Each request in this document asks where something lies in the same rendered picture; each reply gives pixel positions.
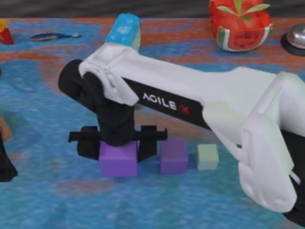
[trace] robotic arm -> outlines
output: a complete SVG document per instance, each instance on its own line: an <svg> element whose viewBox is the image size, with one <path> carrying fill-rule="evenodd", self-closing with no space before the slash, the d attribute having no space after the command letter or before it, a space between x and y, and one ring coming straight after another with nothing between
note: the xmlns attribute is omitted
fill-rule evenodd
<svg viewBox="0 0 305 229"><path fill-rule="evenodd" d="M69 77L74 80L67 86ZM244 67L205 73L106 43L83 62L68 64L59 88L97 114L103 113L99 109L105 104L115 107L118 117L114 122L118 118L124 120L122 124L127 122L123 117L133 115L132 107L139 103L212 130L238 160L244 192L257 204L286 213L305 226L298 221L298 214L305 211L299 202L305 196L301 188L305 156L300 156L305 149L305 84L297 75ZM93 102L79 97L81 90ZM100 123L101 132L109 125L108 121ZM113 145L132 138L126 131L116 136L122 141Z"/></svg>

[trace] brown block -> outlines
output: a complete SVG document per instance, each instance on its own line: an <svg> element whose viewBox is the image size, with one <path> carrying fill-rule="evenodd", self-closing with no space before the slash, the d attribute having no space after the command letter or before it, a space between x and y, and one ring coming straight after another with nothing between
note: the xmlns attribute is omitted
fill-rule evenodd
<svg viewBox="0 0 305 229"><path fill-rule="evenodd" d="M0 115L0 133L2 140L5 142L13 137L13 133L10 130L9 126L6 124L4 118Z"/></svg>

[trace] black label panel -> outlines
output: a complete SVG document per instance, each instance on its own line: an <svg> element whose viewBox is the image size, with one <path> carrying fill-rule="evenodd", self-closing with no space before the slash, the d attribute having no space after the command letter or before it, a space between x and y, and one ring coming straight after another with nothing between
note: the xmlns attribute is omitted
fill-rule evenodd
<svg viewBox="0 0 305 229"><path fill-rule="evenodd" d="M202 117L203 106L199 102L129 79L124 80L139 97L139 104L188 123L210 129Z"/></svg>

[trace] dark background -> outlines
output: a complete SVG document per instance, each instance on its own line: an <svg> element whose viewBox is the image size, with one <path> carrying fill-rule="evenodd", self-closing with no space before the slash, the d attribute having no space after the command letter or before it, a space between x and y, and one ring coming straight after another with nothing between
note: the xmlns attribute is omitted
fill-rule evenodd
<svg viewBox="0 0 305 229"><path fill-rule="evenodd" d="M272 17L305 16L305 0L265 0ZM0 0L0 17L207 17L209 0Z"/></svg>

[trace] yellow french fries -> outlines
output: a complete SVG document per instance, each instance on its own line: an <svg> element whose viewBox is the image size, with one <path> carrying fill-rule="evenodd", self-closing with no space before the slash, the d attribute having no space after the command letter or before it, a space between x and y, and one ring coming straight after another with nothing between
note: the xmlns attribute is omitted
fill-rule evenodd
<svg viewBox="0 0 305 229"><path fill-rule="evenodd" d="M8 23L4 19L0 19L0 31L5 30L8 27Z"/></svg>

